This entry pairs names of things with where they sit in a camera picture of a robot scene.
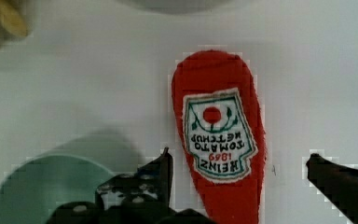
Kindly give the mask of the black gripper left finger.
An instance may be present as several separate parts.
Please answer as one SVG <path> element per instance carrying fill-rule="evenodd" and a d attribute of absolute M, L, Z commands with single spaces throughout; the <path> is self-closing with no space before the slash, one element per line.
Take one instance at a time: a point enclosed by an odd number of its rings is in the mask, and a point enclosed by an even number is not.
<path fill-rule="evenodd" d="M 135 173 L 115 175 L 95 190 L 95 203 L 104 211 L 111 207 L 143 206 L 164 215 L 169 207 L 173 177 L 173 158 L 169 148 Z"/>

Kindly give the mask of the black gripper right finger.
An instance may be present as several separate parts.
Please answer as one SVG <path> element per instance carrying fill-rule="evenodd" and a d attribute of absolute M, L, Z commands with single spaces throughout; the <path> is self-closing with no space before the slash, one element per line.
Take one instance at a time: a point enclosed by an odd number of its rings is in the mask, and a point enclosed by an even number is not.
<path fill-rule="evenodd" d="M 353 224 L 358 224 L 358 169 L 313 153 L 306 162 L 307 179 Z"/>

